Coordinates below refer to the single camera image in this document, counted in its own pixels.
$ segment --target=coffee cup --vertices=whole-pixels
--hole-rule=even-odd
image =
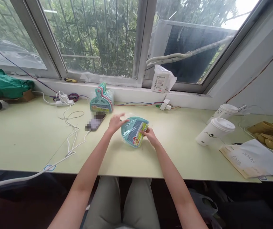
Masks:
[[[196,142],[202,146],[207,146],[216,138],[225,136],[235,130],[235,125],[223,118],[214,118],[207,127],[196,137]]]
[[[231,117],[232,115],[235,115],[237,113],[238,113],[237,107],[227,104],[227,103],[222,104],[218,108],[218,110],[213,114],[213,116],[211,116],[211,118],[206,122],[206,124],[208,125],[213,118],[228,119],[229,117]]]

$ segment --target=air conditioner unit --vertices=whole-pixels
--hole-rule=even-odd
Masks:
[[[173,53],[186,53],[220,41],[237,31],[220,27],[159,20],[151,34],[148,58],[166,56]],[[195,56],[162,66],[171,71],[177,82],[197,83],[219,47]],[[145,78],[152,79],[154,69],[146,71]]]

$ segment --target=leg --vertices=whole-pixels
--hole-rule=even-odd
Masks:
[[[159,229],[151,179],[133,178],[124,206],[123,223],[136,229]]]
[[[117,177],[100,177],[83,229],[109,229],[121,223]]]

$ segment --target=person's left hand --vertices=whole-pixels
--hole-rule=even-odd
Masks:
[[[114,134],[124,123],[130,121],[129,119],[121,121],[120,117],[122,117],[124,115],[125,115],[125,113],[122,113],[119,115],[114,115],[110,120],[110,124],[109,124],[107,131]]]

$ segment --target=window frame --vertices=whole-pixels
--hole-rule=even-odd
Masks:
[[[44,41],[41,38],[41,35],[36,27],[36,24],[33,21],[33,18],[29,14],[28,8],[24,4],[21,4],[21,1],[19,0],[10,0],[10,2],[14,10],[16,11],[17,15],[19,16],[20,21],[22,22],[22,25],[24,26],[26,32],[28,33],[36,50],[38,51],[40,58],[45,64],[46,70],[36,69],[36,68],[27,68],[27,67],[21,67],[21,66],[20,67],[31,75],[58,79],[59,78],[58,72],[54,66],[53,60],[51,59],[45,47]],[[0,68],[2,68],[6,73],[15,72],[18,75],[25,75],[25,73],[16,66],[0,65]]]
[[[146,64],[146,59],[143,58],[143,56],[147,56],[149,42],[146,41],[150,40],[150,34],[148,35],[148,31],[151,31],[154,20],[154,15],[148,15],[147,12],[148,9],[154,8],[155,10],[156,1],[157,0],[139,0],[132,73],[134,78],[124,78],[68,70],[61,55],[60,49],[57,45],[57,41],[50,28],[48,19],[43,12],[40,0],[24,0],[25,4],[30,9],[30,13],[33,15],[34,21],[37,23],[38,29],[46,43],[46,48],[49,50],[52,59],[55,61],[55,65],[59,71],[61,79],[68,77],[91,83],[100,83],[101,81],[105,81],[111,85],[123,85],[129,87],[142,86],[143,74]]]
[[[202,84],[192,84],[192,83],[181,83],[176,82],[172,87],[173,91],[191,92],[206,94],[214,86],[214,84],[221,77],[219,71],[223,65],[228,61],[230,56],[234,53],[239,44],[243,41],[246,35],[249,33],[250,29],[258,21],[258,18],[265,12],[271,1],[260,0],[253,11],[249,14],[247,19],[244,21],[243,25],[237,31],[236,35],[229,43],[229,45],[222,51],[222,53],[217,57],[213,65],[209,68],[206,73],[205,79]],[[152,80],[143,79],[142,87],[151,88]]]

